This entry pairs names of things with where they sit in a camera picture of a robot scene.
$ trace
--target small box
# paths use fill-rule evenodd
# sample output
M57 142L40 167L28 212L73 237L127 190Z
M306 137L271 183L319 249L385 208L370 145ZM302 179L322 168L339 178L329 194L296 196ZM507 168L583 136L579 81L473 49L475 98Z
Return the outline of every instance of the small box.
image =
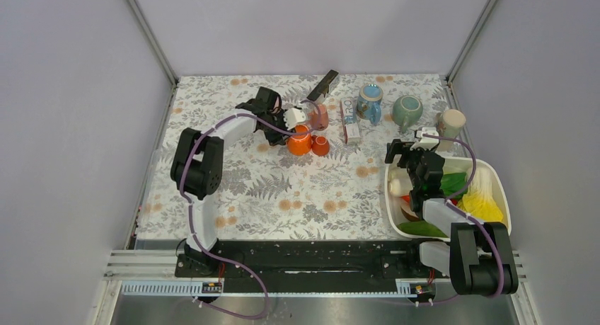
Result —
M354 108L354 100L351 98L342 98L340 100L342 110L342 128L344 128L344 137L346 144L360 143L360 128Z

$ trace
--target yellow object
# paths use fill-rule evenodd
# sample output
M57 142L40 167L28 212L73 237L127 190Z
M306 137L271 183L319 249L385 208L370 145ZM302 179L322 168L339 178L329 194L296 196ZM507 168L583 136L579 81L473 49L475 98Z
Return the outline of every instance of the yellow object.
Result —
M492 195L492 173L489 169L478 168L475 171L473 182L457 207L487 222L501 222L504 219Z

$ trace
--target dark rectangular object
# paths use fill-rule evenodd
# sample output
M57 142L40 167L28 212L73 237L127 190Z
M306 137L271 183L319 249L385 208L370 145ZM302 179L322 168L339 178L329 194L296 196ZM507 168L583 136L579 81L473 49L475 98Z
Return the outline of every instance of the dark rectangular object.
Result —
M269 292L397 292L397 278L427 278L405 254L409 241L219 241L211 250L252 268ZM183 254L175 276L200 275ZM261 292L256 279L242 268L227 264L224 292Z
M331 84L334 83L334 80L336 77L338 77L338 74L339 73L337 71L330 70L306 98L310 101L316 102L321 95L326 96L329 94L333 90L333 88L331 88Z

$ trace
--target black rail base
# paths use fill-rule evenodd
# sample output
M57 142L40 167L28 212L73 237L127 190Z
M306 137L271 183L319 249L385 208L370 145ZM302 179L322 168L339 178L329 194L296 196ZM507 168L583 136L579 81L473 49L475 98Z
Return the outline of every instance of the black rail base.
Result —
M397 292L398 278L427 279L429 268L415 260L416 248L411 241L218 241L211 253L247 265L269 292L361 293ZM218 265L207 264L203 255L186 249L175 276L217 278ZM261 292L250 273L235 265L225 264L222 276L223 292Z

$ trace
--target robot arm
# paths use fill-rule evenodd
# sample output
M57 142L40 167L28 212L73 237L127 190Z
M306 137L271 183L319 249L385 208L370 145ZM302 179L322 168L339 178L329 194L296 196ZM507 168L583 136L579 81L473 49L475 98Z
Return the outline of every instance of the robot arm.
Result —
M416 142L395 139L388 144L385 162L391 164L394 156L400 155L398 166L407 169L413 184L409 193L410 209L420 219L450 236L449 245L436 239L419 240L418 261L449 276L460 295L492 295L498 288L500 270L481 230L466 219L465 214L459 214L446 205L441 190L445 159L434 152L439 144L435 138L438 137L437 131L431 127L422 128L417 130L415 137ZM483 224L500 256L504 276L502 294L515 293L519 280L507 228L501 222L474 220Z
M260 87L255 98L237 105L235 110L224 116L223 120L229 120L202 140L195 152L195 155L202 155L202 159L191 161L183 190L196 195L199 200L195 203L192 222L193 228L197 231L196 236L205 249L210 250L217 242L217 231L214 226L217 209L212 194L221 183L225 148L231 146L243 136L257 130L262 130L265 133L265 138L272 146L285 144L287 138L287 135L265 127L262 123L257 123L257 120L249 117L248 114L252 114L288 132L307 120L307 116L302 109L297 107L283 109L281 96L277 92ZM180 189L185 162L188 160L196 141L201 136L202 132L192 128L187 128L181 132L171 166L171 180L177 183L178 190ZM192 249L200 251L191 236L187 238L187 244Z

